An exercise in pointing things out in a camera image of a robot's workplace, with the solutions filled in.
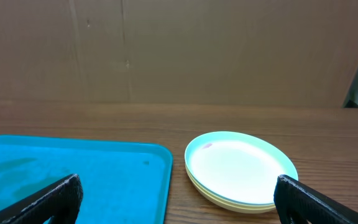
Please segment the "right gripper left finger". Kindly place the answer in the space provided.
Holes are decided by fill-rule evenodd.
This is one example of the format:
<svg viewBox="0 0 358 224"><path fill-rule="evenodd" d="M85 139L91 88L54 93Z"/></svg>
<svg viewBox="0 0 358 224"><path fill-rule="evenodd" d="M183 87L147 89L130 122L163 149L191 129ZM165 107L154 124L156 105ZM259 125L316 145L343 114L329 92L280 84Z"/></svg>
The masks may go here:
<svg viewBox="0 0 358 224"><path fill-rule="evenodd" d="M72 224L83 200L78 174L70 174L0 210L0 224Z"/></svg>

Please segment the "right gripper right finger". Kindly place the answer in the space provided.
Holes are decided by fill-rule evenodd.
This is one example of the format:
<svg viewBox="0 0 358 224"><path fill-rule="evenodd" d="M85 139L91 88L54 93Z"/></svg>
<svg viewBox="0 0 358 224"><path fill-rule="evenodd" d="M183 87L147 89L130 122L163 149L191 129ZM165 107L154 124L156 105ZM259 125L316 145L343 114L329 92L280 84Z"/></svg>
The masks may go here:
<svg viewBox="0 0 358 224"><path fill-rule="evenodd" d="M358 212L284 174L273 200L281 224L358 224Z"/></svg>

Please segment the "light blue plate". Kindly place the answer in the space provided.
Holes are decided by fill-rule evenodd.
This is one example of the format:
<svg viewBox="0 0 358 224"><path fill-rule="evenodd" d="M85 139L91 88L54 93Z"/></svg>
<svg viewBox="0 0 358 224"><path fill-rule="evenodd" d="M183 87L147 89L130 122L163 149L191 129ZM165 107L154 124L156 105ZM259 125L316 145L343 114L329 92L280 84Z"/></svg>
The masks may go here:
<svg viewBox="0 0 358 224"><path fill-rule="evenodd" d="M187 145L184 157L190 174L201 186L230 202L271 204L278 176L298 180L297 169L287 155L248 134L202 134Z"/></svg>

